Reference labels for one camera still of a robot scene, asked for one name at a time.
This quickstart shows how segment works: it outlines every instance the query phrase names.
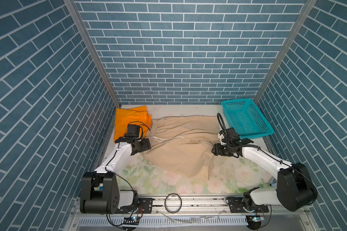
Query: orange folded cloth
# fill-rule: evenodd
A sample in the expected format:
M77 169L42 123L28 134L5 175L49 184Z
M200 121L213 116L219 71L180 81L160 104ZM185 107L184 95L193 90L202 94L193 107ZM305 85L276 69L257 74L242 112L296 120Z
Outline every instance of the orange folded cloth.
M144 123L148 127L151 126L152 117L148 114L148 110L146 106L141 106L137 108L130 109L116 109L116 120L114 121L114 140L120 138L125 135L127 125L136 124L141 125ZM143 138L148 132L148 128L144 125L141 125L143 128Z

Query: white drawstring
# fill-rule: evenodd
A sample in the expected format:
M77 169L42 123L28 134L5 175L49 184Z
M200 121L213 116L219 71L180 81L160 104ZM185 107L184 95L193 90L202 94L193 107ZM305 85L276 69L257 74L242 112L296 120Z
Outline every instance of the white drawstring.
M155 139L155 140L158 141L158 142L169 141L169 140L172 140L172 139L174 139L174 138L184 138L184 139L186 139L185 137L182 137L182 136L176 136L176 137L169 138L169 139L163 139L163 138L160 138L160 137L157 137L157 136L151 136L151 138Z

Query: metal corner beam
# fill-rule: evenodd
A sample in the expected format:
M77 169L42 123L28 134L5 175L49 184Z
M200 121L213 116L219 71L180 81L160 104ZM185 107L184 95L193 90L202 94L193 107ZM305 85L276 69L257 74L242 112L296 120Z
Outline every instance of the metal corner beam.
M67 7L67 10L69 11L71 18L73 19L73 22L75 23L75 25L76 25L76 27L77 27L80 35L81 35L83 42L86 45L86 48L88 49L88 51L90 53L91 58L94 61L95 66L98 69L98 72L99 72L109 94L112 97L114 104L116 105L117 108L121 108L121 104L118 101L118 98L117 98L117 96L116 96L116 94L112 88L111 81L109 81L108 75L105 72L105 69L102 65L102 62L99 58L99 55L98 55L98 53L97 53L97 51L93 45L93 42L91 41L89 33L87 32L87 29L83 23L81 15L77 9L76 3L74 2L74 0L64 0L64 3L65 3L65 6Z
M259 102L262 94L264 93L264 91L266 90L270 81L274 77L274 74L276 73L277 69L279 68L280 64L282 63L282 60L284 59L285 55L287 54L294 39L297 37L299 30L302 28L303 24L305 23L305 21L307 19L307 16L310 14L310 12L311 12L312 8L315 6L316 2L317 2L317 0L306 0L305 4L303 5L296 22L291 27L291 30L290 30L287 38L285 39L285 42L282 45L282 48L280 49L279 53L277 54L274 62L271 64L271 67L270 67L268 73L266 74L265 79L261 83L260 88L253 99L253 101L256 104Z

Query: floral tablecloth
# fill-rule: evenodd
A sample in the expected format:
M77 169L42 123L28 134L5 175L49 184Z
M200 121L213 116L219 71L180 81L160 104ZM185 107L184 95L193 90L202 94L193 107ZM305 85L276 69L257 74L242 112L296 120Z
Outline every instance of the floral tablecloth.
M196 180L172 173L148 162L141 154L130 156L125 168L118 172L139 194L223 194L243 193L253 187L268 188L272 176L256 163L243 157L213 157L209 180ZM121 189L130 189L117 178Z

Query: beige shorts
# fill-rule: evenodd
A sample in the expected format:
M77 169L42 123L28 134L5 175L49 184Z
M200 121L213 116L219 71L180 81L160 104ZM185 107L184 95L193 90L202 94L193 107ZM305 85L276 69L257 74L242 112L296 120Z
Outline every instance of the beige shorts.
M213 145L219 142L219 130L215 116L153 119L151 130L146 135L152 149L142 154L163 169L189 178L208 180L213 165L211 151Z

